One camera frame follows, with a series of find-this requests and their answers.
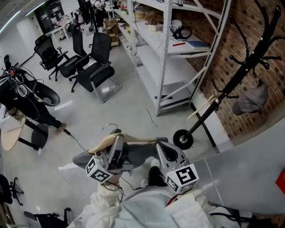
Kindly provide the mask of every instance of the book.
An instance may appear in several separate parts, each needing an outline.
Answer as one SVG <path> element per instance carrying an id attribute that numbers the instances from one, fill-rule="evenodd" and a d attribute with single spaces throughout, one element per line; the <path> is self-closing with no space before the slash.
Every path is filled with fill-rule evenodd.
<path id="1" fill-rule="evenodd" d="M 208 49 L 209 47 L 205 45 L 202 41 L 187 41 L 187 43 L 193 48 L 193 49 Z"/>

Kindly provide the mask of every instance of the black coat rack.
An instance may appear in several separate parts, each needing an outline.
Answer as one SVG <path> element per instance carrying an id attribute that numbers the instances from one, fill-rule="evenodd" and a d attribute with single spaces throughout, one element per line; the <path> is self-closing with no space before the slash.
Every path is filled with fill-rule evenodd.
<path id="1" fill-rule="evenodd" d="M 257 46 L 255 47 L 254 51 L 249 53 L 248 43 L 246 41 L 246 38 L 244 34 L 242 33 L 239 25 L 236 23 L 234 18 L 230 16 L 233 23 L 237 27 L 240 35 L 242 36 L 245 47 L 246 47 L 246 57 L 244 61 L 238 61 L 233 55 L 230 55 L 230 59 L 235 61 L 236 63 L 240 64 L 241 67 L 238 69 L 238 71 L 235 73 L 235 75 L 231 78 L 231 80 L 228 82 L 228 84 L 224 87 L 224 89 L 219 90 L 217 86 L 215 85 L 215 82 L 213 78 L 211 79 L 215 89 L 217 92 L 220 92 L 221 94 L 218 96 L 217 99 L 214 100 L 214 102 L 210 105 L 210 107 L 206 110 L 206 112 L 201 116 L 201 118 L 196 122 L 196 124 L 189 130 L 178 130 L 173 135 L 173 143 L 180 147 L 182 150 L 189 149 L 193 144 L 193 132 L 210 116 L 212 112 L 215 110 L 219 110 L 219 105 L 222 102 L 222 100 L 227 97 L 229 99 L 232 98 L 238 98 L 238 96 L 230 96 L 230 93 L 235 89 L 235 87 L 241 82 L 241 80 L 248 74 L 248 72 L 252 69 L 253 74 L 256 76 L 255 73 L 255 67 L 257 64 L 263 65 L 263 67 L 268 70 L 270 68 L 269 64 L 265 62 L 265 60 L 272 59 L 272 60 L 281 60 L 281 57 L 273 57 L 273 56 L 264 56 L 267 52 L 270 45 L 279 39 L 285 39 L 285 36 L 276 36 L 272 37 L 274 30 L 276 28 L 277 22 L 279 20 L 279 17 L 281 15 L 281 7 L 278 5 L 275 8 L 273 18 L 271 22 L 269 23 L 268 14 L 266 12 L 266 8 L 262 7 L 258 0 L 254 0 L 257 4 L 259 10 L 262 13 L 262 16 L 264 18 L 265 28 L 264 32 L 262 34 L 262 37 L 260 38 Z"/>

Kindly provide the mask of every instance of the gray floor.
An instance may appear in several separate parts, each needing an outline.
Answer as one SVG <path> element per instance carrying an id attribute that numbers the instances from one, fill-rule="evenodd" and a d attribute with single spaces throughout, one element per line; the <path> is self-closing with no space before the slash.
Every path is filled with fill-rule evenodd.
<path id="1" fill-rule="evenodd" d="M 89 53 L 91 49 L 87 45 L 92 43 L 93 36 L 86 37 L 85 34 L 86 30 L 85 50 Z M 61 41 L 60 45 L 64 51 L 69 51 L 69 56 L 74 55 L 72 40 Z M 154 105 L 123 46 L 112 48 L 110 61 L 115 69 L 114 79 L 122 88 L 105 104 L 101 104 L 94 93 L 87 92 L 80 85 L 77 85 L 75 93 L 72 94 L 72 83 L 64 77 L 60 77 L 58 82 L 54 81 L 54 76 L 52 80 L 48 80 L 49 72 L 39 65 L 40 58 L 37 55 L 24 65 L 60 95 L 62 104 L 72 101 L 72 104 L 65 108 L 49 110 L 58 120 L 67 123 L 67 129 L 85 149 L 96 146 L 109 134 L 112 127 L 100 132 L 107 123 L 116 123 L 123 132 L 133 136 L 168 137 L 172 142 L 176 130 L 189 129 L 197 121 L 196 116 L 186 121 L 187 116 L 193 112 L 191 108 L 186 107 L 156 117 Z M 151 122 L 146 109 L 158 127 Z M 21 137 L 30 140 L 31 132 L 31 129 L 25 126 Z M 193 136 L 195 143 L 185 152 L 190 161 L 211 155 L 207 151 L 212 146 L 204 129 L 200 127 Z M 24 210 L 33 213 L 57 212 L 63 215 L 64 208 L 70 207 L 73 218 L 82 211 L 90 201 L 90 194 L 96 191 L 97 183 L 87 178 L 85 171 L 80 168 L 58 171 L 58 167 L 71 163 L 72 158 L 81 151 L 74 139 L 64 133 L 56 135 L 53 127 L 49 128 L 49 139 L 40 155 L 19 142 L 11 151 L 1 149 L 5 176 L 9 180 L 18 177 L 19 186 L 25 192 L 21 197 L 23 207 L 16 201 L 10 206 L 17 223 L 26 221 L 23 217 Z M 147 177 L 150 161 L 151 159 L 148 159 L 143 166 L 135 169 L 131 177 L 127 173 L 124 173 L 123 177 L 133 187 L 139 187 L 140 181 Z M 126 194 L 131 191 L 124 181 L 121 181 L 121 185 Z"/>

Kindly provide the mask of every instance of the black office chair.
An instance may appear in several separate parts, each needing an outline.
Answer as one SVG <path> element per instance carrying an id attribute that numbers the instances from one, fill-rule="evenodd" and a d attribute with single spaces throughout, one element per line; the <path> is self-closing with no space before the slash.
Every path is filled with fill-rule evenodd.
<path id="1" fill-rule="evenodd" d="M 64 209 L 64 221 L 59 219 L 59 215 L 52 214 L 32 214 L 30 212 L 24 212 L 24 215 L 34 221 L 39 220 L 42 228 L 66 228 L 68 227 L 67 211 L 71 211 L 70 208 Z"/>
<path id="2" fill-rule="evenodd" d="M 70 76 L 74 75 L 76 72 L 81 73 L 83 71 L 83 67 L 89 63 L 89 58 L 85 58 L 79 62 L 80 59 L 87 56 L 87 53 L 83 49 L 83 38 L 80 29 L 76 24 L 71 24 L 68 31 L 72 34 L 73 50 L 77 55 L 72 56 L 61 64 L 59 66 L 59 70 L 64 77 L 69 78 L 69 81 L 71 81 L 75 77 Z"/>
<path id="3" fill-rule="evenodd" d="M 64 53 L 61 52 L 62 47 L 58 47 L 58 51 L 54 48 L 52 38 L 46 35 L 42 35 L 36 39 L 36 46 L 34 51 L 41 57 L 40 65 L 49 71 L 52 68 L 55 68 L 54 71 L 49 75 L 50 76 L 55 72 L 55 81 L 57 81 L 57 73 L 59 71 L 58 64 L 62 61 L 63 57 L 67 60 L 69 59 L 66 55 L 67 51 Z"/>
<path id="4" fill-rule="evenodd" d="M 115 70 L 110 66 L 111 62 L 109 61 L 111 42 L 112 38 L 109 35 L 94 33 L 91 53 L 85 58 L 91 56 L 96 62 L 78 74 L 73 85 L 74 88 L 79 82 L 90 93 L 94 91 L 103 103 L 121 88 L 121 85 L 111 78 L 115 74 Z M 110 79 L 108 80 L 111 83 L 110 85 L 105 82 L 107 79 Z"/>
<path id="5" fill-rule="evenodd" d="M 23 191 L 16 190 L 16 181 L 18 180 L 17 177 L 14 178 L 14 182 L 8 182 L 7 178 L 0 174 L 0 204 L 8 203 L 11 204 L 13 199 L 16 199 L 19 205 L 23 206 L 20 203 L 17 194 L 23 194 Z"/>

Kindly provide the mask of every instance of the red brick wall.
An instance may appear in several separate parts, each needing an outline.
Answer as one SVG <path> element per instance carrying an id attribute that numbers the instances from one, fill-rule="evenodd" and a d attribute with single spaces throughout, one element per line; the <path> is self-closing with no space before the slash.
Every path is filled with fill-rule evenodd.
<path id="1" fill-rule="evenodd" d="M 202 0 L 204 7 L 221 11 L 221 1 Z M 259 0 L 262 6 L 265 6 L 269 16 L 272 19 L 274 9 L 277 4 L 281 5 L 282 14 L 278 21 L 274 35 L 285 35 L 285 9 L 280 0 Z M 247 38 L 250 51 L 253 51 L 263 33 L 263 17 L 253 0 L 233 0 L 230 14 L 234 16 L 241 30 Z M 184 24 L 190 26 L 193 34 L 205 43 L 212 43 L 214 31 L 207 19 L 201 13 L 174 10 L 173 17 L 182 20 Z M 245 58 L 244 42 L 235 26 L 227 21 L 218 50 L 213 58 L 206 77 L 201 85 L 201 91 L 206 98 L 209 98 L 215 91 L 210 79 L 214 78 L 218 88 L 224 88 L 226 83 L 238 70 L 239 65 L 229 59 L 233 55 L 238 60 Z M 269 86 L 269 98 L 261 112 L 256 114 L 243 114 L 235 116 L 231 107 L 235 99 L 225 98 L 217 115 L 219 116 L 225 130 L 230 138 L 239 134 L 246 134 L 263 125 L 269 115 L 274 114 L 274 109 L 280 105 L 285 97 L 285 41 L 274 42 L 266 53 L 267 56 L 281 56 L 282 60 L 269 60 L 270 69 L 265 70 L 261 65 L 256 67 L 258 77 Z M 193 67 L 198 71 L 202 69 L 205 57 L 188 59 Z M 258 78 L 255 78 L 252 71 L 242 80 L 234 89 L 231 95 L 241 95 L 244 91 L 256 87 Z"/>

